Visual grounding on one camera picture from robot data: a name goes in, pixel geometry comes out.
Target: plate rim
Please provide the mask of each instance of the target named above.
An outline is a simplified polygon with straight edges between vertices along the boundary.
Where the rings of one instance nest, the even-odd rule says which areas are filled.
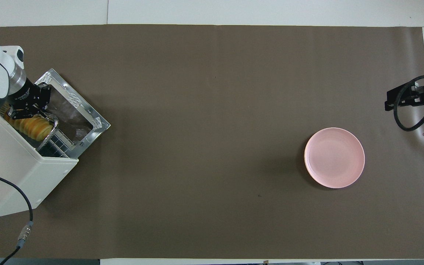
[[[362,156],[363,156],[363,163],[362,163],[362,168],[361,168],[361,172],[359,173],[359,175],[358,175],[358,177],[357,178],[355,178],[355,180],[354,181],[352,181],[351,183],[349,183],[348,185],[345,185],[345,186],[333,186],[333,187],[330,187],[330,186],[327,186],[327,185],[324,185],[323,183],[321,183],[320,181],[318,181],[317,179],[315,179],[315,177],[313,176],[313,174],[311,173],[311,171],[308,169],[309,168],[309,165],[308,165],[308,152],[309,152],[309,147],[308,147],[308,143],[310,143],[310,141],[312,140],[312,138],[314,138],[315,137],[315,135],[317,135],[317,134],[320,134],[322,131],[325,131],[325,130],[328,130],[328,129],[337,129],[337,130],[342,130],[342,131],[345,131],[345,132],[347,132],[348,134],[350,134],[352,137],[354,137],[355,139],[356,139],[356,141],[358,141],[358,143],[359,143],[359,145],[360,145],[360,147],[361,147],[361,150],[362,150]],[[320,184],[320,185],[322,185],[322,186],[324,186],[324,187],[328,187],[328,188],[345,188],[345,187],[348,187],[348,186],[350,186],[352,183],[355,183],[358,179],[359,179],[359,177],[362,175],[362,172],[364,171],[364,167],[365,167],[365,151],[364,151],[364,147],[362,146],[362,144],[361,144],[361,141],[359,141],[359,139],[358,139],[358,137],[356,137],[354,134],[352,134],[350,131],[348,131],[348,130],[345,130],[345,129],[343,129],[343,128],[339,128],[339,127],[328,127],[328,128],[323,128],[323,129],[321,129],[321,130],[319,130],[319,131],[317,131],[316,133],[314,133],[310,138],[309,138],[309,140],[307,141],[307,143],[305,144],[305,149],[304,149],[304,155],[303,155],[303,157],[304,157],[304,164],[305,164],[305,168],[306,168],[306,170],[307,170],[307,172],[308,172],[308,174],[312,177],[312,179],[314,179],[318,184]]]

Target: black cable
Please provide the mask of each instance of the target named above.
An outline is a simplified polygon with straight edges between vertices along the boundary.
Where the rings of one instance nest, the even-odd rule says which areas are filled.
[[[24,197],[24,200],[25,200],[25,202],[27,203],[27,207],[29,208],[29,223],[28,223],[28,225],[30,226],[30,227],[32,227],[32,223],[33,223],[33,213],[32,213],[32,206],[31,206],[31,202],[29,201],[29,199],[27,198],[27,196],[25,195],[25,193],[18,187],[18,186],[16,186],[14,183],[12,183],[12,182],[10,182],[10,181],[8,181],[8,180],[5,180],[5,179],[3,179],[3,178],[0,178],[0,181],[3,181],[4,183],[6,183],[6,184],[8,184],[8,185],[10,185],[10,186],[12,186],[13,188],[15,188],[21,195],[22,195],[22,197]],[[7,260],[9,260],[12,256],[14,256],[21,248],[22,248],[22,245],[24,245],[24,243],[25,243],[25,239],[19,239],[19,241],[17,242],[17,246],[15,247],[15,250],[10,254],[10,255],[8,255],[1,263],[0,263],[0,265],[3,265],[3,264],[5,264],[6,263],[6,261]]]
[[[29,208],[29,221],[33,221],[33,213],[32,213],[31,202],[29,201],[29,199],[27,198],[27,196],[25,195],[25,193],[18,186],[16,186],[14,183],[12,183],[12,182],[10,182],[8,180],[5,180],[3,178],[0,178],[0,181],[3,181],[4,183],[12,186],[13,188],[15,188],[22,195],[22,197],[24,197],[24,200],[27,203],[27,207]]]
[[[335,262],[338,262],[338,265],[343,265],[343,263],[341,263],[340,261],[335,261]],[[359,263],[359,264],[364,265],[364,263],[363,263],[362,261],[355,261],[355,262],[357,262],[357,263]]]
[[[17,247],[15,247],[15,250],[9,255],[9,256],[7,256],[1,263],[0,263],[0,265],[3,265],[3,264],[5,264],[6,263],[6,261],[7,260],[9,260],[10,258],[12,258],[12,256],[14,256],[14,254],[17,252],[17,251],[19,251],[21,249],[21,247],[19,247],[19,246],[17,246]]]
[[[410,82],[406,83],[402,87],[402,89],[400,89],[399,94],[397,94],[397,97],[395,98],[395,102],[394,102],[394,105],[393,105],[393,117],[395,118],[395,122],[397,123],[397,125],[404,131],[414,131],[414,130],[418,129],[421,125],[424,124],[424,116],[423,116],[423,118],[421,118],[421,120],[417,124],[415,124],[414,126],[405,127],[400,122],[399,114],[397,112],[397,108],[399,107],[400,100],[402,99],[402,94],[411,86],[411,84],[413,84],[415,81],[418,81],[420,79],[424,79],[424,75],[416,77],[416,78],[412,79]]]

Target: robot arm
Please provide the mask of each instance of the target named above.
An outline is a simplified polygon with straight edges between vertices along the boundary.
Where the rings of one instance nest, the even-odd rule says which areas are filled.
[[[0,107],[8,101],[13,119],[29,118],[44,109],[51,87],[34,85],[24,71],[24,51],[19,46],[0,46]]]
[[[387,92],[387,101],[385,101],[385,110],[393,110],[393,115],[397,125],[404,131],[414,131],[424,123],[423,118],[412,127],[405,127],[400,122],[397,108],[403,106],[422,106],[424,105],[424,86],[417,86],[416,81],[424,79],[424,75],[414,78],[405,84],[398,86]]]

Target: sticker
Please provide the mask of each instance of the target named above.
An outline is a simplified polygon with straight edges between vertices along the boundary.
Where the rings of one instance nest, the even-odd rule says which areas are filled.
[[[94,118],[94,123],[95,124],[93,124],[93,129],[102,128],[101,118],[99,118],[99,117]]]
[[[52,81],[52,76],[50,75],[50,73],[46,73],[39,80],[37,80],[36,84],[40,84],[40,83],[50,84],[51,81]]]
[[[68,93],[68,98],[66,100],[75,108],[79,107],[81,104],[81,99],[73,93]]]

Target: brown paper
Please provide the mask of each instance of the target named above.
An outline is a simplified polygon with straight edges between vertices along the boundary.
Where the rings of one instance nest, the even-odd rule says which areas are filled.
[[[34,211],[18,257],[424,258],[424,126],[384,111],[424,74],[421,28],[8,27],[0,44],[112,124]],[[303,164],[325,127],[364,147],[347,188]],[[0,218],[0,257],[26,221]]]

